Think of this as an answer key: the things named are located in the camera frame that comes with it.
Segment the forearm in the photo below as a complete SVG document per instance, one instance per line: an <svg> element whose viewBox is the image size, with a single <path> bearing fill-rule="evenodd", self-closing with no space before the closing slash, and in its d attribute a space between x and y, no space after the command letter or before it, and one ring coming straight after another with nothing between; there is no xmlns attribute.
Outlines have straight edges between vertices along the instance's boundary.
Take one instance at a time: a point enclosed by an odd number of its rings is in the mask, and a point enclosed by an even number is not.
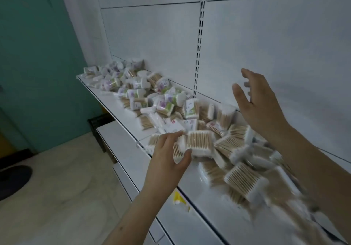
<svg viewBox="0 0 351 245"><path fill-rule="evenodd" d="M103 245L143 244L147 231L162 205L162 201L142 191Z"/></svg>
<svg viewBox="0 0 351 245"><path fill-rule="evenodd" d="M323 212L350 242L351 175L291 126L271 139L271 143L283 155Z"/></svg>

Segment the finger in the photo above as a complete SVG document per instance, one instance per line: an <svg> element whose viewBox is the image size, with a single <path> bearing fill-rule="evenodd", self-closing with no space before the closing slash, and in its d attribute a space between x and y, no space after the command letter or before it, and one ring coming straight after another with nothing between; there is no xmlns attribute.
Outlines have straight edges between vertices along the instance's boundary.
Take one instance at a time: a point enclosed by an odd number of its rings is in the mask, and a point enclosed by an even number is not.
<svg viewBox="0 0 351 245"><path fill-rule="evenodd" d="M177 141L178 137L182 136L183 132L178 131L174 133L169 133L167 140L165 141L163 147L173 147L173 144Z"/></svg>
<svg viewBox="0 0 351 245"><path fill-rule="evenodd" d="M155 149L159 149L162 148L163 145L165 144L165 141L167 140L169 133L165 133L160 135L160 137L158 137L157 143L155 145Z"/></svg>
<svg viewBox="0 0 351 245"><path fill-rule="evenodd" d="M251 104L246 98L243 89L239 86L239 84L235 83L232 85L233 94L235 100L237 101L239 108L241 111L246 111L250 109Z"/></svg>
<svg viewBox="0 0 351 245"><path fill-rule="evenodd" d="M185 151L183 159L177 164L177 168L180 169L183 173L186 171L188 166L191 163L191 149Z"/></svg>

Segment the teal wall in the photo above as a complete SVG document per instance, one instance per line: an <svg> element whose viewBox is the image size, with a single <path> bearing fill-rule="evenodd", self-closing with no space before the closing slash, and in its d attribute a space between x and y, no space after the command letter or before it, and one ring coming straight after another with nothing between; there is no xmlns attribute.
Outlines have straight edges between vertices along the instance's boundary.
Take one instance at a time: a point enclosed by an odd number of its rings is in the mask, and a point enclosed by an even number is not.
<svg viewBox="0 0 351 245"><path fill-rule="evenodd" d="M98 102L63 0L0 0L0 108L38 151L89 132Z"/></svg>

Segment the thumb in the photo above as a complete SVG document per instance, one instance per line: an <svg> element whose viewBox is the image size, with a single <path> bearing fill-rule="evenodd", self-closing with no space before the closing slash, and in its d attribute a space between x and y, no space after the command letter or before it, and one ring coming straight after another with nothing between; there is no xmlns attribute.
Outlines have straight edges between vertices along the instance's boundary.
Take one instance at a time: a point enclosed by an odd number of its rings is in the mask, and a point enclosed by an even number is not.
<svg viewBox="0 0 351 245"><path fill-rule="evenodd" d="M246 98L245 93L244 93L243 89L239 86L239 84L237 84L237 83L233 84L232 90L233 90L235 100L237 101L237 103L239 105L240 111L248 110L250 108L251 104L248 101L248 99Z"/></svg>
<svg viewBox="0 0 351 245"><path fill-rule="evenodd" d="M183 171L186 171L191 163L191 149L185 151L183 159L177 164L177 167Z"/></svg>

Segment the tiled floor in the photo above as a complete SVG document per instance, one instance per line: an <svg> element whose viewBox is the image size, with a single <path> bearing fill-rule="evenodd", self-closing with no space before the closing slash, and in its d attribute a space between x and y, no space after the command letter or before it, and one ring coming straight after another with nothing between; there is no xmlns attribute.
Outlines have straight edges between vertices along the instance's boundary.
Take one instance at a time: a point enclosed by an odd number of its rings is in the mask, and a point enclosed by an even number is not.
<svg viewBox="0 0 351 245"><path fill-rule="evenodd" d="M30 181L0 201L0 243L100 245L130 201L91 133L19 164Z"/></svg>

